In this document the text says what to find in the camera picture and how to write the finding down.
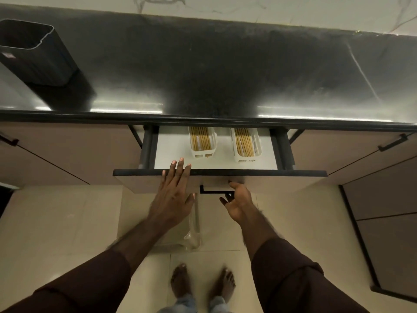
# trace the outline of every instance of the white marble backsplash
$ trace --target white marble backsplash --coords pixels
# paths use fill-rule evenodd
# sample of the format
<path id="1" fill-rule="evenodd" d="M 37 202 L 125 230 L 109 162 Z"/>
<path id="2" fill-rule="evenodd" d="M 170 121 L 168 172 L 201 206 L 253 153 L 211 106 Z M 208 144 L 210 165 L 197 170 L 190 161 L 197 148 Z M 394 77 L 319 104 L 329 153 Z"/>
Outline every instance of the white marble backsplash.
<path id="1" fill-rule="evenodd" d="M 0 3 L 417 35 L 417 0 L 0 0 Z"/>

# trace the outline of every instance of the bare foot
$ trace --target bare foot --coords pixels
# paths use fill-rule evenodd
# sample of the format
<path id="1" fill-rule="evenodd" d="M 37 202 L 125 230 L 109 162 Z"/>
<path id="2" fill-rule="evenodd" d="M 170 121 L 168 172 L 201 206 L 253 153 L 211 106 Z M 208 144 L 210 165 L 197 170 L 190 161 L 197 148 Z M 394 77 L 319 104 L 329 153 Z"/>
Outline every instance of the bare foot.
<path id="1" fill-rule="evenodd" d="M 174 269 L 171 278 L 171 288 L 176 298 L 180 298 L 187 293 L 191 294 L 190 277 L 185 264 L 180 264 Z"/>
<path id="2" fill-rule="evenodd" d="M 234 283 L 233 272 L 226 267 L 223 268 L 222 273 L 208 295 L 209 301 L 211 301 L 215 296 L 220 295 L 227 303 L 232 297 L 235 287 L 236 284 Z"/>

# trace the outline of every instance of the black drawer handle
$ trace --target black drawer handle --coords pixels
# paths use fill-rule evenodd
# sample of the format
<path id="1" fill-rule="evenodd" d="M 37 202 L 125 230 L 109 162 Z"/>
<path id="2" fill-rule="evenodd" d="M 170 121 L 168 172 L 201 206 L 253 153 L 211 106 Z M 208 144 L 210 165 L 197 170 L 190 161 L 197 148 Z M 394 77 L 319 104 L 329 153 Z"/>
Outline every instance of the black drawer handle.
<path id="1" fill-rule="evenodd" d="M 18 145 L 19 140 L 13 139 L 12 141 L 9 141 L 6 137 L 3 137 L 0 135 L 0 141 L 5 142 L 6 144 L 9 144 L 10 146 L 16 147 Z"/>
<path id="2" fill-rule="evenodd" d="M 388 150 L 388 149 L 390 149 L 390 148 L 392 148 L 394 146 L 397 146 L 397 145 L 399 145 L 399 144 L 401 144 L 403 142 L 406 142 L 406 141 L 408 141 L 407 135 L 400 134 L 400 139 L 398 139 L 398 140 L 396 140 L 396 141 L 388 144 L 387 146 L 378 146 L 378 149 L 379 149 L 380 152 L 384 152 L 384 151 L 386 151 L 386 150 Z"/>
<path id="3" fill-rule="evenodd" d="M 205 191 L 204 186 L 200 186 L 200 194 L 228 194 L 234 197 L 234 191 Z"/>

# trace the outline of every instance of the rolled-up sleeve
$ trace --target rolled-up sleeve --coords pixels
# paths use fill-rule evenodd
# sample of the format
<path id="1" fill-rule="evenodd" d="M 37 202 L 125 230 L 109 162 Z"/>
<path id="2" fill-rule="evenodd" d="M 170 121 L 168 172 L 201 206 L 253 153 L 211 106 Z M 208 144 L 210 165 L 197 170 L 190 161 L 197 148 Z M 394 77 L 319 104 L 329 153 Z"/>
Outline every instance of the rolled-up sleeve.
<path id="1" fill-rule="evenodd" d="M 130 278 L 126 259 L 107 250 L 37 289 L 5 312 L 116 312 L 129 289 Z"/>
<path id="2" fill-rule="evenodd" d="M 252 275 L 264 313 L 367 312 L 329 282 L 318 263 L 278 237 L 257 250 Z"/>

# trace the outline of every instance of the blue jeans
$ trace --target blue jeans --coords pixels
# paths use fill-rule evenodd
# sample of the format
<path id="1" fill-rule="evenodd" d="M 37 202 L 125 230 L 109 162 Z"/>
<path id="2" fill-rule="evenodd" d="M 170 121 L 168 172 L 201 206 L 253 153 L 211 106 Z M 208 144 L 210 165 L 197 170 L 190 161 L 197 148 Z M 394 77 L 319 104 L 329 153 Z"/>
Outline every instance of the blue jeans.
<path id="1" fill-rule="evenodd" d="M 216 296 L 210 301 L 208 306 L 209 313 L 228 313 L 229 309 L 223 297 Z M 173 306 L 168 306 L 158 311 L 158 313 L 197 313 L 197 305 L 191 294 L 186 294 L 177 299 Z"/>

